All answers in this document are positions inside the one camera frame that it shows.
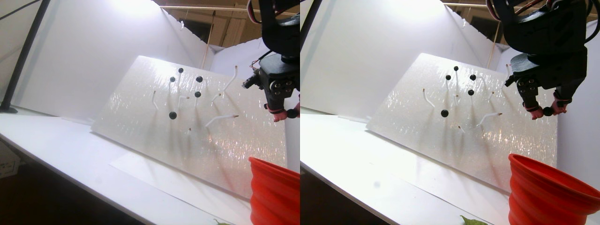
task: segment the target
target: white backdrop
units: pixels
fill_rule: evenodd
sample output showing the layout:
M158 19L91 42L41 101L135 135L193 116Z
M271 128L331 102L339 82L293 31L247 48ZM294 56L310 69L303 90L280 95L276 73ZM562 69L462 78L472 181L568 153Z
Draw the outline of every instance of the white backdrop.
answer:
M588 35L593 32L596 21L587 24ZM567 113L558 115L557 168L600 190L600 65L597 63L600 60L600 37L588 42L586 47L587 77L573 95L573 103L567 107ZM506 64L518 54L520 52L514 49L504 51L496 71L505 73ZM588 220L600 223L600 212L591 215Z
M228 47L215 54L211 71L215 73L233 75L233 67L238 66L238 78L247 79L252 76L250 63L268 52L262 38L251 40L236 46ZM298 91L294 90L292 97L286 99L285 108L291 109L298 103ZM300 171L300 121L296 119L286 119L286 142L287 142L287 167L296 172Z
M302 106L366 118L420 53L486 68L491 51L438 0L323 1L301 53Z
M28 2L0 0L0 14ZM0 97L20 52L15 48L23 44L39 5L0 20ZM205 43L180 27L150 0L52 0L13 104L61 117L93 119L138 55L201 67ZM213 55L209 50L206 69Z

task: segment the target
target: white table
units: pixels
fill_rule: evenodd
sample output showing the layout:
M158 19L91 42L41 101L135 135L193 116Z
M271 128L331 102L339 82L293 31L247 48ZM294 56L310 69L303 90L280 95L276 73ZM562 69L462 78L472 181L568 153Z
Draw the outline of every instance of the white table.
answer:
M42 114L0 113L0 138L130 216L146 224L227 221L109 165L129 150L92 134L88 125L35 115Z
M302 112L302 166L385 221L462 225L459 215L463 215L499 221L489 224L508 224L506 193L368 133L366 124L305 108ZM473 198L471 205L480 208L471 207L471 214L413 184L429 185L425 189L437 190L436 195ZM443 188L431 188L436 184ZM597 223L588 220L587 224Z

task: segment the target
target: green leaf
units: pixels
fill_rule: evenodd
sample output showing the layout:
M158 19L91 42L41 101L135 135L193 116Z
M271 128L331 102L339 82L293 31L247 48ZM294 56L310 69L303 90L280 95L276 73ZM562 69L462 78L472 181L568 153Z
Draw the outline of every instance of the green leaf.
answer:
M217 222L217 225L231 225L229 223L219 223L219 221L217 219L213 219L213 220L215 220Z
M470 220L470 219L465 218L462 215L460 217L463 218L464 225L487 225L487 223L481 222L479 220Z

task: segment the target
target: black ball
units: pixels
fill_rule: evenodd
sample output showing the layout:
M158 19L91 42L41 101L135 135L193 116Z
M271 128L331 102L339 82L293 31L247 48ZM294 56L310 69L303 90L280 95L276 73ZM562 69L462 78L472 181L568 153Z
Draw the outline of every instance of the black ball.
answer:
M298 117L298 111L296 111L295 109L288 109L287 117L292 119Z
M551 116L552 114L554 114L554 109L550 107L544 108L544 116Z

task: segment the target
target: red bowl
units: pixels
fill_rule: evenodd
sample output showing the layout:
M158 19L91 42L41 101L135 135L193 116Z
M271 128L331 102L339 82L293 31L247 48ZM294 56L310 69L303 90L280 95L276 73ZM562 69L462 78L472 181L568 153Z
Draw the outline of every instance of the red bowl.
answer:
M300 224L300 174L250 157L254 225Z
M511 225L584 225L600 210L600 191L556 168L510 154Z

